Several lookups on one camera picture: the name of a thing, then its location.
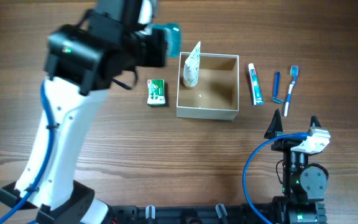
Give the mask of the blue mouthwash bottle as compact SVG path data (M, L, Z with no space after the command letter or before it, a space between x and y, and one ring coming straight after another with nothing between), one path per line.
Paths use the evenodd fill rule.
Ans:
M166 56L175 58L181 52L181 29L179 24L151 24L151 28L163 30L165 33L165 42L167 43Z

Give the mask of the green white soap box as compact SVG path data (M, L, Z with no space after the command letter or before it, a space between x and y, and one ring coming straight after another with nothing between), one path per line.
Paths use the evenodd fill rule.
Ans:
M147 88L147 104L149 106L164 106L166 104L165 81L163 79L147 80Z

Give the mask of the white floral lotion tube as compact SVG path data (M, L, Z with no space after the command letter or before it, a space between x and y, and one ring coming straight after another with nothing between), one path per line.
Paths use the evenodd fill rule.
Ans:
M201 42L199 41L185 60L183 84L186 88L194 88L198 83L200 69Z

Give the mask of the white cardboard box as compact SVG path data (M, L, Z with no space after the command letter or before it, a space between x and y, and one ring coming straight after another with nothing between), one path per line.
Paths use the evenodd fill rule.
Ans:
M183 85L183 72L189 55L180 54L177 117L234 120L239 112L239 57L202 53L198 83L188 89Z

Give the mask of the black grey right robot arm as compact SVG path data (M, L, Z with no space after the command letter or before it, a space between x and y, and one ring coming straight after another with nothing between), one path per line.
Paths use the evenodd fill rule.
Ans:
M282 196L276 196L267 205L264 215L271 223L326 223L324 191L329 173L326 168L309 163L309 157L322 153L331 135L321 127L316 116L311 117L310 128L305 136L284 136L282 117L275 110L264 135L271 140L278 137L271 150L282 152Z

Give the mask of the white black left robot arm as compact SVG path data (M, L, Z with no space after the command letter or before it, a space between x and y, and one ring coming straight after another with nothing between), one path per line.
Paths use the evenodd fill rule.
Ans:
M74 173L85 137L117 76L137 67L163 67L165 33L152 29L156 1L98 1L48 37L42 116L20 178L0 189L10 213L37 209L37 223L111 223L112 208Z

